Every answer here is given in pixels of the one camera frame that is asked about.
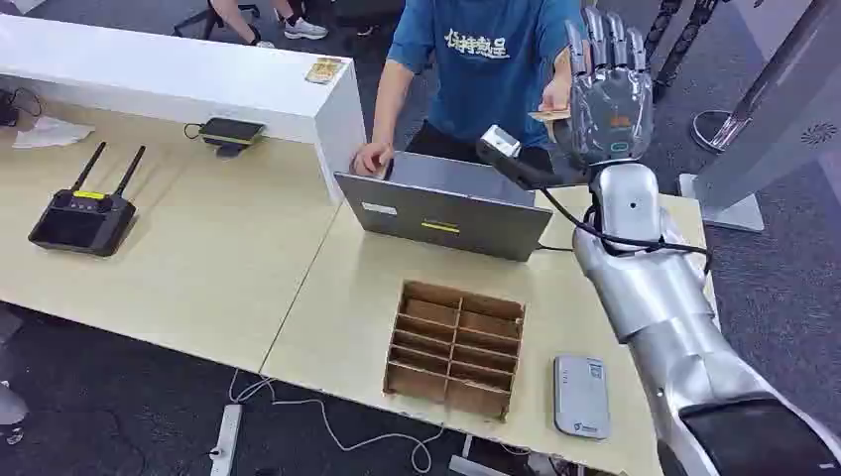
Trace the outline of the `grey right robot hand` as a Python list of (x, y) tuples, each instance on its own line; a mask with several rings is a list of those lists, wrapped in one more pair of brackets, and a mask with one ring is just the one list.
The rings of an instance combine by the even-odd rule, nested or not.
[(644, 36), (614, 13), (581, 10), (585, 32), (566, 22), (568, 116), (547, 127), (554, 142), (588, 166), (633, 162), (654, 129), (653, 81)]

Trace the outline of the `person's left hand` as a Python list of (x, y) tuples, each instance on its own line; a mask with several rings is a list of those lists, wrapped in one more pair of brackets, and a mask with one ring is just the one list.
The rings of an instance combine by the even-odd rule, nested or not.
[(538, 107), (540, 112), (563, 111), (569, 108), (572, 79), (568, 74), (555, 74), (546, 85)]

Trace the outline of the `person's right hand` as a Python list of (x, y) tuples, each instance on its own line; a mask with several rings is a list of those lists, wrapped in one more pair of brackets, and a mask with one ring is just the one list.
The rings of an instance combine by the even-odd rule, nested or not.
[(382, 179), (394, 157), (394, 148), (387, 142), (371, 142), (355, 154), (350, 171), (355, 175)]

